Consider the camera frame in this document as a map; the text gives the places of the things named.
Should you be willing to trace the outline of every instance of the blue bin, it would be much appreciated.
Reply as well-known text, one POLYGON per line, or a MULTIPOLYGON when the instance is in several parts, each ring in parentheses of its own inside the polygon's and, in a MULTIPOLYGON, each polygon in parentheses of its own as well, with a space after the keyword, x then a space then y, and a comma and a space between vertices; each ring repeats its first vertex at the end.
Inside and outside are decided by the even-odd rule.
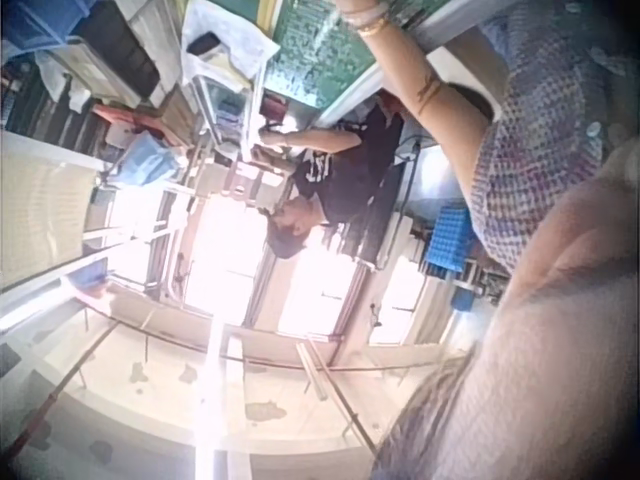
POLYGON ((469 210, 445 207, 436 221, 426 260, 438 267, 462 272, 474 238, 469 210))
POLYGON ((2 6, 3 36, 21 53, 67 43, 97 0, 7 0, 2 6))

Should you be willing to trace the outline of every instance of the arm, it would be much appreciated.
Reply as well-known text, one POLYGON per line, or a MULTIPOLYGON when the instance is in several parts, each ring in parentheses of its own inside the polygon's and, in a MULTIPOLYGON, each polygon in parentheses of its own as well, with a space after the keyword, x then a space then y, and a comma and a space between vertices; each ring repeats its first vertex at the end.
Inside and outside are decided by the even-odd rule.
POLYGON ((362 143, 360 137, 353 132, 321 128, 292 133, 262 130, 260 139, 269 146, 309 148, 324 153, 342 152, 362 143))
MULTIPOLYGON (((347 14, 378 4, 378 0, 334 1, 347 14)), ((468 203, 488 120, 462 95, 440 84, 425 53, 400 28, 388 24, 363 40, 394 86, 394 93, 442 146, 468 203)))

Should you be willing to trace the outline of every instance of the window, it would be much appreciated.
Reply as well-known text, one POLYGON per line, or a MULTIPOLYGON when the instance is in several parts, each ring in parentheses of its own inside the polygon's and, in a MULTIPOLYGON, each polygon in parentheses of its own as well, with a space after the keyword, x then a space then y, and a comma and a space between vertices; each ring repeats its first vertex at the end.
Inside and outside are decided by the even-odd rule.
POLYGON ((399 344, 404 341, 424 283, 425 276, 419 272, 418 264, 400 257, 382 299, 378 314, 381 325, 373 329, 369 343, 399 344))
POLYGON ((290 335, 330 335, 342 310, 356 264, 336 254, 337 236, 327 250, 323 228, 311 232, 293 277, 291 291, 278 325, 290 335))
POLYGON ((267 220, 244 202, 215 195, 194 245, 186 303, 240 325, 262 260, 267 220))
MULTIPOLYGON (((118 233, 108 235, 104 246, 117 245, 135 236, 153 233, 160 203, 164 196, 162 188, 127 188, 115 195, 111 205, 108 227, 125 227, 118 233)), ((109 257, 109 269, 135 289, 144 290, 147 281, 151 242, 136 243, 116 251, 109 257)))

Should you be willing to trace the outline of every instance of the metal pole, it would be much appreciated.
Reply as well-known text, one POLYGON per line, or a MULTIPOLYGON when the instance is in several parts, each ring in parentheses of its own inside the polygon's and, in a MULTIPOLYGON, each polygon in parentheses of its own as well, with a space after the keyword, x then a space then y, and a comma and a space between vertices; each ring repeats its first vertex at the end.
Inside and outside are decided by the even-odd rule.
POLYGON ((78 369, 78 375, 80 375, 80 380, 82 380, 82 386, 84 389, 87 389, 87 381, 84 379, 84 375, 82 374, 82 369, 78 369))
POLYGON ((318 371, 316 370, 316 366, 313 363, 313 360, 309 357, 309 352, 305 348, 304 344, 298 343, 296 345, 296 350, 298 350, 298 356, 300 357, 300 362, 304 367, 304 371, 307 373, 307 378, 309 379, 309 383, 313 384, 313 388, 316 391, 316 395, 318 396, 318 400, 324 402, 329 398, 327 392, 324 391, 322 385, 320 384, 318 378, 318 371))
POLYGON ((83 267, 91 265, 98 260, 102 260, 104 258, 109 257, 109 255, 118 251, 119 249, 126 248, 135 243, 144 243, 150 240, 154 240, 156 238, 162 237, 164 235, 169 234, 170 232, 177 230, 178 228, 182 228, 182 225, 176 227, 169 227, 164 230, 160 230, 158 232, 154 232, 149 236, 135 238, 132 240, 128 240, 124 243, 120 243, 118 245, 114 245, 112 247, 106 247, 101 250, 98 250, 91 255, 87 255, 86 257, 77 258, 75 260, 71 260, 69 262, 63 263, 57 267, 54 267, 50 270, 47 270, 40 275, 31 277, 30 279, 16 285, 15 287, 10 288, 0 295, 0 311, 5 310, 5 308, 12 303, 20 300, 25 295, 29 295, 40 288, 48 285, 51 282, 54 282, 65 275, 75 272, 83 267))
POLYGON ((4 451, 0 456, 0 463, 8 464, 15 457, 17 457, 25 445, 31 440, 31 437, 38 429, 44 418, 46 417, 51 407, 58 401, 58 397, 69 384, 71 379, 80 371, 80 367, 87 361, 93 352, 100 346, 102 342, 113 332, 119 324, 117 322, 112 323, 109 328, 100 337, 93 342, 93 344, 82 354, 80 360, 78 360, 71 370, 67 372, 58 386, 49 394, 44 403, 40 406, 36 414, 33 416, 28 425, 24 428, 22 433, 15 439, 15 441, 4 451))
POLYGON ((369 434, 365 430, 364 426, 362 425, 362 422, 360 422, 360 419, 358 419, 358 414, 353 410, 353 408, 351 408, 351 405, 349 404, 349 401, 344 396, 344 394, 342 393, 342 390, 340 390, 340 387, 338 386, 336 381, 331 376, 331 372, 329 372, 329 369, 327 368, 327 366, 325 365, 324 361, 322 360, 322 357, 320 356, 320 352, 318 352, 318 349, 316 348, 315 343, 313 343, 313 340, 311 338, 309 338, 309 337, 307 337, 307 340, 309 341, 309 345, 311 345, 311 350, 313 351, 313 353, 314 353, 314 355, 316 357, 316 360, 320 364, 320 367, 322 368, 322 371, 326 375, 327 380, 331 384, 331 387, 333 388, 333 390, 336 392, 336 395, 340 399, 340 402, 342 403, 342 406, 347 411, 347 415, 349 415, 349 418, 353 422, 353 425, 355 426, 355 428, 360 433, 362 439, 364 440, 364 443, 367 445, 367 447, 369 448, 369 450, 371 451, 373 456, 375 456, 377 454, 377 451, 378 451, 377 448, 376 448, 375 443, 373 443, 373 440, 371 440, 371 437, 369 436, 369 434))
POLYGON ((407 209, 407 203, 409 203, 409 197, 411 196, 411 186, 413 185, 413 181, 416 178, 416 172, 418 171, 418 160, 420 159, 420 152, 422 152, 422 146, 420 145, 420 141, 417 140, 411 151, 411 155, 414 157, 413 169, 411 170, 409 183, 407 184, 407 191, 404 195, 404 199, 402 200, 402 205, 400 206, 400 214, 398 215, 398 221, 396 222, 396 226, 393 231, 393 237, 391 237, 391 242, 389 242, 389 247, 387 248, 387 251, 384 255, 384 260, 381 262, 382 265, 379 267, 380 270, 384 270, 389 264, 389 258, 391 258, 391 250, 393 250, 393 246, 396 243, 396 238, 398 237, 398 232, 400 231, 400 225, 402 225, 402 218, 404 217, 404 212, 407 209))
MULTIPOLYGON (((154 227, 162 227, 166 225, 166 220, 158 220, 153 223, 154 227)), ((82 240, 94 240, 96 238, 106 237, 107 235, 116 234, 116 233, 126 233, 133 230, 131 227, 107 227, 107 228, 97 228, 95 230, 87 230, 82 234, 82 240)))
MULTIPOLYGON (((207 353, 207 349, 204 347, 199 347, 196 345, 191 345, 185 342, 181 342, 179 340, 174 340, 172 338, 167 338, 167 337, 163 337, 162 335, 159 335, 157 333, 148 331, 148 330, 142 330, 139 326, 137 325, 132 325, 128 322, 125 322, 124 320, 120 320, 118 318, 115 318, 111 315, 107 315, 104 312, 101 312, 97 309, 94 309, 91 306, 87 306, 87 308, 89 308, 90 310, 94 310, 96 312, 98 312, 100 315, 108 318, 109 320, 112 320, 114 322, 117 322, 119 325, 122 325, 123 327, 129 328, 135 332, 138 333, 143 333, 145 335, 148 335, 151 338, 155 338, 156 340, 160 340, 161 342, 165 342, 168 343, 169 345, 174 345, 176 347, 180 347, 180 348, 184 348, 185 350, 189 350, 192 352, 198 352, 198 353, 207 353)), ((249 363, 251 365, 256 365, 256 366, 260 366, 260 367, 269 367, 269 368, 279 368, 282 370, 297 370, 297 371, 303 371, 304 368, 299 366, 299 365, 290 365, 290 364, 285 364, 285 363, 276 363, 276 362, 270 362, 270 361, 266 361, 266 360, 260 360, 257 358, 253 358, 253 357, 245 357, 245 358, 240 358, 240 357, 234 357, 232 355, 226 355, 221 353, 220 354, 220 359, 222 360, 228 360, 230 362, 238 362, 238 363, 249 363)), ((412 365, 389 365, 386 367, 332 367, 329 371, 331 372, 336 372, 336 373, 362 373, 362 372, 386 372, 389 370, 401 370, 404 368, 420 368, 420 367, 428 367, 431 365, 434 365, 436 362, 430 361, 430 362, 420 362, 420 363, 414 363, 412 365)))

